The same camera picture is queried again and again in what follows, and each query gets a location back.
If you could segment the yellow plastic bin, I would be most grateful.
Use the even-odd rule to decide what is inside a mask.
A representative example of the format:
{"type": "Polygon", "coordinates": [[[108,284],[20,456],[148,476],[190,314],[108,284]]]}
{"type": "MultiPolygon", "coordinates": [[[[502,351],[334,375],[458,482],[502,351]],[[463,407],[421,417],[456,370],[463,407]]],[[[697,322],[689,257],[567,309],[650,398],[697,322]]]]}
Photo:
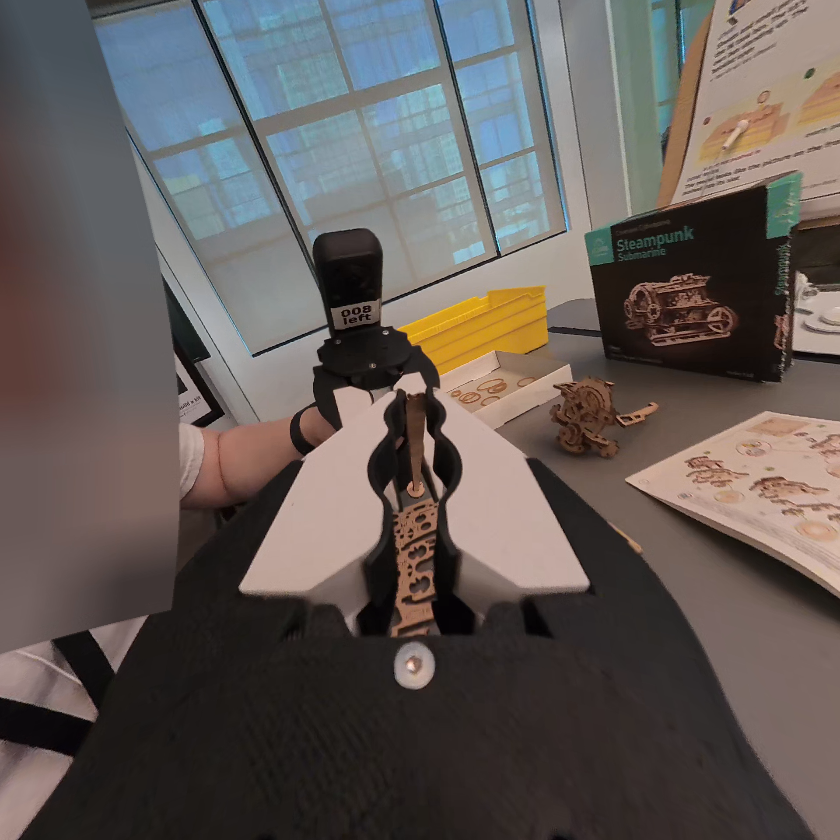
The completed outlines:
{"type": "Polygon", "coordinates": [[[549,340],[545,286],[490,290],[400,328],[441,375],[491,351],[527,354],[549,340]]]}

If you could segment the large printed instruction poster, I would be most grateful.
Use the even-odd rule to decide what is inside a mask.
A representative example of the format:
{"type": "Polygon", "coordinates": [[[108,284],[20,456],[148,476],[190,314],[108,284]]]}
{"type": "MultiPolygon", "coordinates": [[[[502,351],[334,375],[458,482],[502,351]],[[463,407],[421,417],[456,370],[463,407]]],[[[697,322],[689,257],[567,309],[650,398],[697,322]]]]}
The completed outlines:
{"type": "Polygon", "coordinates": [[[804,217],[838,215],[839,2],[716,2],[674,201],[791,171],[804,217]]]}

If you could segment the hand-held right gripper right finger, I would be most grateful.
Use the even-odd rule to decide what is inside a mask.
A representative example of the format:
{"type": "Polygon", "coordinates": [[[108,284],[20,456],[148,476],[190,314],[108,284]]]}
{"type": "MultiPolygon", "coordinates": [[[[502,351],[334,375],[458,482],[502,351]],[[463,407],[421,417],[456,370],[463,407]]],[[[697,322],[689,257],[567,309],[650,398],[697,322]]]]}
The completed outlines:
{"type": "Polygon", "coordinates": [[[591,581],[529,459],[444,392],[428,388],[426,399],[437,634],[471,634],[502,602],[588,592],[591,581]]]}

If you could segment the group of wooden rings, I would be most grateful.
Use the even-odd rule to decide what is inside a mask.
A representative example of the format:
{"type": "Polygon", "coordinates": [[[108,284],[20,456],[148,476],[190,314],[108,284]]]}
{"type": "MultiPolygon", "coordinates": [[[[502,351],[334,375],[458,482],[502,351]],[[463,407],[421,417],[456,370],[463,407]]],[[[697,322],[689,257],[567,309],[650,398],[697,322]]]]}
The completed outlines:
{"type": "Polygon", "coordinates": [[[532,375],[502,373],[504,375],[482,377],[457,386],[448,395],[468,412],[474,413],[519,392],[538,379],[532,375]]]}

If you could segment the white flat object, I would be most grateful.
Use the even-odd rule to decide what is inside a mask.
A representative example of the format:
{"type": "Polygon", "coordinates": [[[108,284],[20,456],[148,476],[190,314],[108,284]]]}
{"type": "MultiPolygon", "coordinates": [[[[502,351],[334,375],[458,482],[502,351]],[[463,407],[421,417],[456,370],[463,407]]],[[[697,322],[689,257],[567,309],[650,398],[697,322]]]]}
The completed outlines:
{"type": "Polygon", "coordinates": [[[838,269],[796,271],[793,350],[798,354],[839,357],[838,269]]]}

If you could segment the open instruction booklet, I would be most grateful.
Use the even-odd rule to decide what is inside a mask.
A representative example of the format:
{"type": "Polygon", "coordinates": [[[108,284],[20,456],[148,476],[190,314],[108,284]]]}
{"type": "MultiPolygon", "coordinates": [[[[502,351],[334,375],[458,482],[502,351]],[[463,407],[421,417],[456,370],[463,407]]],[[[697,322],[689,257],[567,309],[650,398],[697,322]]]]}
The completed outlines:
{"type": "Polygon", "coordinates": [[[626,478],[839,596],[839,422],[764,412],[626,478]]]}

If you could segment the white cardboard tray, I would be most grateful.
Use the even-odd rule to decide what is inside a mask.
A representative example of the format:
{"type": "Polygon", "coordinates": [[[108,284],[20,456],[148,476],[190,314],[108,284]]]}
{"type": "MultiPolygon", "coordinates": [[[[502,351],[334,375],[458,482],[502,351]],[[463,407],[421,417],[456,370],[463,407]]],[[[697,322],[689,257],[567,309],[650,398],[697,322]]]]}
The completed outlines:
{"type": "Polygon", "coordinates": [[[457,386],[474,381],[475,379],[504,375],[502,373],[503,371],[517,375],[532,375],[538,379],[519,392],[502,398],[494,405],[482,408],[477,412],[468,412],[463,407],[482,423],[494,429],[499,428],[533,408],[549,402],[559,394],[553,388],[554,384],[571,382],[573,380],[571,366],[566,362],[559,362],[555,359],[533,353],[521,354],[507,351],[491,351],[460,365],[452,371],[441,374],[440,386],[448,394],[450,390],[457,386]]]}

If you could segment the person's left forearm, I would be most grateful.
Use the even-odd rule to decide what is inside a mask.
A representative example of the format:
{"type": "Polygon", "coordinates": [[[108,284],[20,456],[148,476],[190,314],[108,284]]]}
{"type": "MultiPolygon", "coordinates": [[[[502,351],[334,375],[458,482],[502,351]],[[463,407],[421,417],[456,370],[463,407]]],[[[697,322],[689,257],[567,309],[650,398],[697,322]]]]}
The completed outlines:
{"type": "Polygon", "coordinates": [[[223,432],[179,423],[180,507],[227,508],[254,497],[300,458],[290,428],[289,418],[223,432]]]}

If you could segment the thin wooden stick part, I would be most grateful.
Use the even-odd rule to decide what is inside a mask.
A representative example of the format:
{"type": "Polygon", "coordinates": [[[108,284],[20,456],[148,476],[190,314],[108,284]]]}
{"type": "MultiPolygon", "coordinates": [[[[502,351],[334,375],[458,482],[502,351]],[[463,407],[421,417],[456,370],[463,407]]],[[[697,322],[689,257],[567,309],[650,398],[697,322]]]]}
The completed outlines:
{"type": "Polygon", "coordinates": [[[406,441],[408,445],[411,479],[406,493],[413,499],[422,498],[424,484],[424,441],[426,433],[426,394],[406,395],[406,441]]]}

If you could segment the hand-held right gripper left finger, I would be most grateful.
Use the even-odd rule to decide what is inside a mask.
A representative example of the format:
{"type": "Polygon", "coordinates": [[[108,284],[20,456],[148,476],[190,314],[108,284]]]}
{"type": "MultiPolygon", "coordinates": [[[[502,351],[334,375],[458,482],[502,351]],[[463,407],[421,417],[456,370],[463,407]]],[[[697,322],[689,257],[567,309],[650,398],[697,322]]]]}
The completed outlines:
{"type": "Polygon", "coordinates": [[[304,458],[239,584],[242,595],[333,605],[364,634],[391,629],[404,420],[404,393],[389,392],[304,458]]]}

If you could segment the black model kit box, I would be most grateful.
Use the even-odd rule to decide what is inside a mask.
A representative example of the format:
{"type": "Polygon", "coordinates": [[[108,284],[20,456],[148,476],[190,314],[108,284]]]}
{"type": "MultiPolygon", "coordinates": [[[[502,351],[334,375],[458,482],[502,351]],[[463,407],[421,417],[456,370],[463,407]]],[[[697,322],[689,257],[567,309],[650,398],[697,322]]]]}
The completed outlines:
{"type": "Polygon", "coordinates": [[[789,171],[587,233],[605,357],[781,382],[793,352],[802,181],[789,171]]]}

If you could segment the assembled wooden gear model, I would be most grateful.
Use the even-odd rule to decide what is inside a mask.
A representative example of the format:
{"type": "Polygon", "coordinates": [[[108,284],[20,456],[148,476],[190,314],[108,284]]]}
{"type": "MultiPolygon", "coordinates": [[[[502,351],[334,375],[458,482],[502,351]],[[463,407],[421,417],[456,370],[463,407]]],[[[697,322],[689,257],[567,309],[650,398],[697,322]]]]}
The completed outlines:
{"type": "Polygon", "coordinates": [[[560,427],[557,442],[573,455],[594,451],[604,459],[614,458],[619,444],[605,437],[605,430],[613,425],[641,424],[659,409],[656,402],[650,402],[636,411],[618,413],[613,400],[615,383],[589,375],[580,381],[554,384],[553,388],[563,398],[549,411],[551,421],[560,427]]]}

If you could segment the large gridded window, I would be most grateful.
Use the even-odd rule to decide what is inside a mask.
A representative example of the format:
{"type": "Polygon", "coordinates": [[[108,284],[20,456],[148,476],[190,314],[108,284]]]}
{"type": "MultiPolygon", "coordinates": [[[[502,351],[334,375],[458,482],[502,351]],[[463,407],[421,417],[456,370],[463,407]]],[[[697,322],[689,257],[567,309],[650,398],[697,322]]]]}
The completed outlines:
{"type": "Polygon", "coordinates": [[[129,137],[252,356],[325,326],[312,247],[384,299],[566,229],[533,2],[90,2],[129,137]]]}

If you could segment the laser-cut wooden parts sheet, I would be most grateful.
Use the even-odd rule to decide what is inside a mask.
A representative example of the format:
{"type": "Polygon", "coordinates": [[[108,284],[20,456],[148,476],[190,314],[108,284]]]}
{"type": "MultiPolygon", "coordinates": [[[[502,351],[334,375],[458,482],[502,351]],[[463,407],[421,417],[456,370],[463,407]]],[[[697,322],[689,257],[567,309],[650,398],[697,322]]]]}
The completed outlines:
{"type": "Polygon", "coordinates": [[[394,515],[397,589],[391,637],[426,636],[435,625],[437,514],[435,501],[422,500],[394,515]]]}

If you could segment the person's left hand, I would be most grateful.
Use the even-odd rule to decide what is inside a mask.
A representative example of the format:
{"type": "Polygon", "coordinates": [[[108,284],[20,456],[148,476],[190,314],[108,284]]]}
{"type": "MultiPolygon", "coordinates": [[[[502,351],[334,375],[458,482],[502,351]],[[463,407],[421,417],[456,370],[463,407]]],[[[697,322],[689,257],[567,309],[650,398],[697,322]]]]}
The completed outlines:
{"type": "Polygon", "coordinates": [[[302,459],[335,434],[335,428],[313,404],[278,424],[280,443],[290,460],[302,459]]]}

